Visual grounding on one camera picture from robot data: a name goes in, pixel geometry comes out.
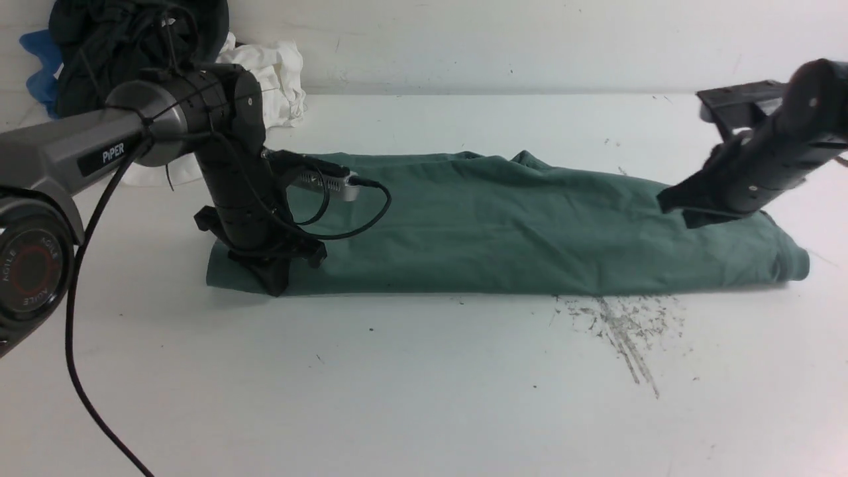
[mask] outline piper logo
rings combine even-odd
[[[103,163],[108,164],[122,155],[124,155],[124,143],[116,144],[109,150],[103,151]]]

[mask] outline blue cloth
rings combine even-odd
[[[56,71],[62,64],[62,53],[50,37],[50,31],[33,31],[21,36],[20,46],[36,55],[42,62],[42,69],[26,80],[26,89],[33,98],[47,109],[53,119],[58,119],[54,104],[56,103]]]

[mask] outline white wall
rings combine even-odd
[[[5,0],[5,36],[52,0]],[[848,60],[846,0],[230,0],[243,40],[293,38],[312,93],[693,91]],[[0,56],[15,54],[3,42]],[[0,73],[0,87],[23,71]]]

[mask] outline wire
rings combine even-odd
[[[92,242],[92,236],[94,235],[94,229],[97,227],[100,222],[100,217],[103,215],[103,211],[106,209],[106,204],[109,202],[109,199],[112,197],[112,193],[118,187],[118,183],[120,179],[126,173],[126,170],[130,168],[130,164],[132,164],[136,159],[141,157],[143,154],[148,152],[148,148],[153,144],[153,141],[148,138],[143,141],[140,145],[138,145],[131,154],[127,155],[126,159],[124,159],[123,163],[118,167],[117,172],[114,174],[111,180],[109,180],[109,184],[106,186],[106,189],[103,191],[103,194],[100,196],[100,200],[98,201],[97,206],[94,207],[94,212],[92,213],[92,218],[88,221],[88,226],[86,227],[86,234],[84,241],[80,244],[80,247],[76,251],[76,255],[74,255],[74,271],[70,278],[70,285],[68,287],[68,301],[67,301],[67,312],[65,314],[65,322],[64,322],[64,358],[68,364],[68,374],[70,375],[70,382],[74,385],[74,390],[76,391],[76,395],[79,396],[80,401],[82,402],[82,406],[85,407],[86,411],[88,411],[88,415],[94,419],[95,424],[98,425],[100,430],[103,431],[104,434],[115,444],[116,447],[120,449],[124,455],[130,459],[130,461],[135,464],[136,468],[142,472],[146,477],[153,477],[153,473],[145,467],[144,463],[136,457],[135,454],[129,449],[129,447],[124,444],[120,438],[109,428],[109,426],[103,421],[103,418],[100,417],[97,409],[94,408],[91,400],[88,399],[88,395],[86,391],[82,388],[82,383],[80,382],[80,376],[76,372],[76,363],[74,361],[74,308],[76,305],[76,289],[79,285],[80,281],[80,270],[82,267],[82,259],[86,256],[86,250],[88,250],[88,245]]]
[[[217,132],[217,131],[212,131],[211,135],[212,135],[212,137],[218,139],[221,142],[221,145],[223,145],[227,149],[227,152],[231,156],[238,157],[238,153],[232,147],[232,144],[230,144],[230,141],[227,139],[226,135],[224,135],[221,132]],[[388,189],[385,186],[383,186],[381,183],[379,183],[377,181],[372,181],[372,180],[369,180],[369,179],[364,179],[364,178],[361,178],[361,177],[358,177],[358,176],[353,176],[353,177],[350,178],[350,183],[353,184],[353,185],[360,185],[362,187],[368,187],[368,188],[378,188],[378,189],[382,190],[383,194],[385,194],[385,196],[386,196],[386,202],[383,205],[382,209],[379,212],[377,212],[377,214],[370,221],[368,221],[365,225],[363,225],[362,227],[359,227],[355,230],[351,230],[350,232],[339,233],[339,234],[336,234],[336,235],[320,235],[320,234],[317,234],[317,233],[309,233],[309,232],[306,232],[305,230],[295,226],[294,224],[291,224],[291,223],[284,221],[283,219],[280,218],[279,215],[276,214],[276,210],[272,210],[270,207],[268,207],[268,204],[265,203],[265,201],[259,195],[259,191],[256,190],[256,187],[254,186],[253,182],[251,182],[250,175],[244,169],[244,164],[242,163],[242,161],[236,160],[235,162],[238,163],[238,168],[239,168],[240,172],[242,173],[242,175],[244,176],[244,181],[248,184],[248,188],[250,189],[251,194],[254,195],[254,198],[256,199],[257,202],[259,202],[259,206],[262,207],[262,209],[265,211],[265,213],[267,213],[271,217],[271,220],[275,224],[279,225],[280,227],[282,227],[282,228],[288,230],[289,232],[294,233],[294,234],[296,234],[300,237],[303,237],[305,239],[342,240],[342,239],[345,239],[345,238],[350,239],[352,237],[355,237],[355,236],[363,233],[364,231],[368,230],[369,228],[374,227],[377,224],[377,222],[379,222],[380,219],[382,219],[383,216],[386,215],[386,212],[388,212],[389,206],[392,204],[392,194],[390,192],[388,192]]]
[[[80,51],[77,55],[82,60],[83,65],[86,67],[86,71],[88,71],[88,78],[92,80],[92,84],[94,85],[94,93],[98,97],[98,105],[103,106],[106,104],[106,96],[103,93],[103,89],[100,87],[100,83],[98,82],[97,77],[94,75],[94,71],[92,70],[92,66],[88,63],[88,57],[86,56],[86,52],[84,48],[80,48]]]
[[[320,167],[314,164],[310,165],[309,168],[318,174],[318,180],[321,181],[321,191],[324,193],[324,198],[321,200],[321,207],[318,208],[318,211],[315,213],[315,215],[313,215],[312,218],[310,218],[308,221],[295,222],[294,225],[297,226],[312,225],[315,222],[318,222],[324,217],[324,214],[326,214],[327,208],[330,207],[330,188],[326,184],[324,172],[321,171]]]
[[[177,99],[176,101],[171,103],[167,108],[162,109],[159,113],[156,113],[155,115],[151,116],[149,121],[156,121],[160,116],[167,114],[168,111],[171,110],[171,108],[173,108],[175,106],[179,106],[180,103],[182,103],[184,101],[188,101],[189,99],[194,98],[195,96],[199,95],[200,93],[203,93],[204,91],[210,90],[213,87],[216,87],[216,86],[219,86],[219,85],[220,85],[220,81],[217,81],[217,82],[212,82],[212,83],[210,83],[210,84],[208,84],[204,87],[200,87],[200,88],[195,89],[194,93],[189,93],[186,96],[183,96],[182,98]],[[271,91],[279,91],[279,88],[273,87],[273,88],[270,88],[270,89],[263,89],[263,90],[259,91],[259,93],[260,94],[261,93],[268,93],[268,92],[271,92]],[[232,101],[227,101],[226,103],[218,104],[217,106],[207,106],[207,110],[211,111],[213,109],[224,108],[224,107],[229,106],[230,104],[238,101],[239,99],[250,98],[254,94],[255,93],[248,93],[248,94],[244,94],[242,96],[236,96],[235,98],[232,99]],[[201,136],[208,137],[209,133],[208,132],[198,132],[198,133],[195,133],[194,135],[198,136],[197,138],[200,138]]]
[[[168,35],[168,54],[170,55],[170,67],[174,69],[174,71],[180,71],[180,65],[178,65],[178,59],[176,59],[176,50],[174,49],[174,37],[171,33],[171,25],[173,22],[172,18],[169,18],[168,13],[170,12],[170,8],[165,8],[162,12],[162,20],[164,21],[163,27],[165,31],[167,31]]]
[[[170,186],[170,191],[176,192],[174,190],[174,183],[170,181],[170,168],[168,166],[169,166],[169,164],[165,164],[165,178],[168,179],[168,185]]]

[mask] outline black cable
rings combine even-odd
[[[175,192],[174,183],[170,181],[170,168],[168,167],[168,165],[169,164],[165,164],[165,178],[168,179],[168,185],[170,186],[170,191]]]
[[[109,180],[109,184],[106,186],[106,189],[103,191],[103,194],[100,196],[100,200],[96,207],[94,207],[94,212],[92,213],[92,218],[88,221],[88,226],[86,227],[85,238],[80,247],[76,251],[76,255],[74,255],[74,271],[70,278],[70,285],[68,286],[68,302],[67,302],[67,312],[65,315],[64,322],[64,358],[68,364],[68,374],[70,375],[70,382],[74,385],[74,390],[76,391],[76,395],[80,398],[82,402],[82,406],[85,407],[86,411],[88,411],[88,415],[94,419],[95,424],[98,425],[100,430],[103,431],[104,434],[115,444],[116,447],[120,449],[124,455],[130,459],[130,461],[136,466],[138,470],[142,472],[146,477],[154,477],[153,473],[145,467],[144,463],[136,457],[135,454],[127,447],[118,436],[109,428],[109,426],[103,421],[103,418],[100,417],[97,409],[94,408],[91,400],[88,399],[88,395],[85,390],[82,389],[82,383],[80,382],[80,377],[76,372],[76,363],[74,362],[74,307],[76,304],[76,288],[79,284],[80,280],[80,269],[82,266],[82,259],[86,255],[86,250],[88,250],[88,245],[92,242],[92,235],[94,235],[94,229],[97,227],[98,222],[100,222],[100,217],[103,215],[103,211],[106,209],[106,204],[109,202],[109,199],[112,197],[112,193],[118,187],[118,183],[120,179],[126,173],[126,170],[130,168],[130,165],[139,157],[146,154],[149,150],[149,147],[153,144],[153,141],[149,138],[143,141],[140,145],[138,145],[135,149],[133,149],[132,153],[127,155],[126,159],[120,164],[118,170],[115,172],[114,176],[111,180]]]
[[[192,12],[190,12],[187,8],[180,5],[170,4],[166,11],[170,10],[182,12],[182,19],[185,20],[186,26],[188,26],[188,41],[190,42],[189,48],[186,50],[186,56],[177,60],[177,69],[179,69],[179,65],[191,61],[198,54],[198,50],[200,49],[200,30],[198,28],[197,21],[194,19],[194,15],[192,15]],[[169,40],[171,48],[173,48],[173,40],[170,39],[170,36]]]
[[[83,65],[86,67],[86,71],[88,71],[88,78],[92,80],[92,84],[94,85],[94,93],[98,97],[99,106],[103,107],[106,104],[106,96],[103,94],[103,89],[100,88],[100,83],[98,82],[97,77],[94,75],[94,70],[92,70],[92,66],[88,63],[88,57],[86,56],[86,52],[84,48],[80,48],[80,51],[77,53],[80,60],[82,60]]]
[[[177,99],[176,101],[174,101],[173,103],[171,103],[171,104],[170,104],[167,108],[162,109],[159,113],[156,113],[155,115],[153,115],[153,116],[150,118],[150,121],[156,121],[156,120],[157,120],[160,116],[167,114],[167,113],[168,113],[168,111],[170,111],[170,110],[171,110],[171,108],[173,108],[173,107],[175,107],[175,106],[179,106],[179,105],[180,105],[180,103],[182,103],[182,102],[184,102],[184,101],[188,101],[189,99],[194,98],[195,96],[199,95],[200,93],[202,93],[202,92],[204,92],[204,91],[206,91],[206,90],[209,90],[209,89],[211,89],[211,88],[213,88],[213,87],[216,87],[216,86],[218,86],[218,85],[220,85],[220,81],[218,81],[218,82],[213,82],[213,83],[210,83],[210,84],[208,84],[208,85],[206,85],[206,86],[204,86],[204,87],[200,87],[200,88],[195,89],[195,90],[194,90],[194,93],[187,94],[186,96],[183,96],[182,98]],[[260,92],[260,93],[267,93],[267,92],[270,92],[270,91],[277,91],[278,89],[279,89],[279,88],[275,88],[275,87],[273,87],[273,88],[271,88],[271,89],[263,89],[263,90],[261,90],[261,91],[259,91],[259,92]],[[233,98],[233,99],[232,99],[232,101],[227,101],[226,103],[218,104],[217,106],[207,106],[207,110],[212,111],[212,110],[214,110],[214,109],[218,109],[218,108],[225,108],[225,107],[229,106],[230,104],[235,103],[235,102],[236,102],[236,101],[238,101],[239,99],[250,98],[250,97],[251,97],[251,96],[253,96],[254,94],[255,94],[255,93],[248,93],[248,94],[244,94],[243,96],[236,96],[235,98]],[[198,133],[196,133],[196,134],[197,134],[197,135],[207,135],[207,134],[209,134],[209,133],[208,133],[208,132],[198,132]]]
[[[212,137],[218,139],[222,143],[222,145],[227,149],[227,152],[230,155],[232,155],[233,157],[238,157],[238,153],[232,147],[232,144],[230,144],[230,141],[226,138],[226,136],[224,134],[222,134],[221,132],[212,131],[211,135],[212,135]],[[342,239],[345,239],[345,238],[350,239],[351,237],[355,237],[355,236],[363,233],[364,231],[368,230],[369,228],[374,227],[377,224],[377,222],[379,222],[380,219],[382,219],[383,216],[386,215],[386,212],[388,212],[388,207],[392,204],[392,194],[390,192],[388,192],[388,189],[385,186],[383,186],[381,183],[379,183],[377,181],[372,181],[372,180],[369,180],[369,179],[364,179],[364,178],[361,178],[361,177],[353,176],[353,177],[350,178],[350,183],[353,184],[353,185],[360,185],[362,187],[368,187],[368,188],[378,188],[378,189],[382,190],[383,194],[386,195],[386,203],[383,205],[382,209],[379,212],[377,212],[377,214],[374,216],[374,218],[372,218],[370,221],[368,221],[365,225],[363,225],[362,227],[359,227],[355,230],[351,230],[350,232],[339,233],[339,234],[336,234],[336,235],[320,235],[320,234],[317,234],[317,233],[309,233],[309,232],[306,232],[305,230],[303,230],[303,229],[301,229],[301,228],[299,228],[299,227],[297,227],[293,224],[290,224],[290,223],[282,220],[276,214],[275,210],[272,210],[270,207],[268,207],[268,204],[266,204],[265,201],[262,200],[262,197],[259,195],[259,191],[256,190],[256,187],[250,181],[250,175],[244,169],[244,164],[242,163],[242,161],[236,160],[236,162],[238,163],[238,167],[239,167],[240,172],[244,176],[245,182],[248,184],[248,188],[250,189],[251,194],[254,195],[254,198],[256,199],[257,202],[259,202],[259,205],[262,207],[262,209],[265,211],[265,213],[267,213],[271,217],[271,220],[275,224],[277,224],[280,227],[288,230],[289,232],[294,233],[294,234],[296,234],[300,237],[306,238],[306,239],[342,240]]]
[[[165,10],[162,12],[162,20],[165,22],[165,24],[162,25],[162,26],[165,28],[165,31],[167,32],[167,35],[168,35],[168,54],[170,56],[170,59],[169,59],[170,67],[173,68],[174,71],[180,72],[180,65],[177,64],[177,62],[179,60],[176,59],[176,50],[174,49],[174,37],[171,34],[171,25],[173,25],[173,23],[176,22],[176,19],[173,19],[174,22],[169,21],[169,20],[172,20],[171,18],[168,17],[169,11],[170,11],[170,8],[165,8]]]
[[[315,222],[318,222],[324,217],[324,214],[326,214],[326,210],[330,207],[330,188],[326,184],[324,172],[321,171],[320,167],[314,164],[310,165],[309,168],[318,174],[318,180],[321,181],[321,191],[322,193],[324,193],[324,198],[321,200],[321,207],[318,208],[318,211],[315,213],[315,215],[312,216],[312,218],[307,221],[294,223],[294,225],[297,225],[299,227],[302,227],[304,225],[312,225]]]

